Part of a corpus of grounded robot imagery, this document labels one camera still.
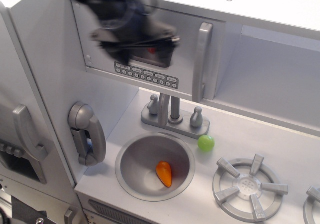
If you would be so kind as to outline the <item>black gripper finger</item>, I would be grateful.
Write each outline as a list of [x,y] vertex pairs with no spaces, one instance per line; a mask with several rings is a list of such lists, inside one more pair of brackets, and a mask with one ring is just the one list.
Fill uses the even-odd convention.
[[155,48],[155,59],[157,61],[170,61],[177,48],[176,44],[164,44]]
[[102,47],[113,59],[121,64],[128,64],[131,58],[131,47],[114,47],[103,46]]

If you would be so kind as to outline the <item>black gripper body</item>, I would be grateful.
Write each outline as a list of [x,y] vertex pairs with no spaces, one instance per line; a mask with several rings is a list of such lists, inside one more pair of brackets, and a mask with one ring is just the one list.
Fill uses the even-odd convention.
[[99,29],[91,39],[108,52],[138,48],[173,49],[180,41],[175,27],[157,21],[137,6],[90,6]]

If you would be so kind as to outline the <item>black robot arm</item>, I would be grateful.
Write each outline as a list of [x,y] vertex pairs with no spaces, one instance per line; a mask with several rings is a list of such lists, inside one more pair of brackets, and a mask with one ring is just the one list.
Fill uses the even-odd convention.
[[175,27],[152,16],[157,5],[143,0],[75,0],[97,17],[100,28],[91,34],[106,53],[123,65],[136,59],[168,67],[179,44]]

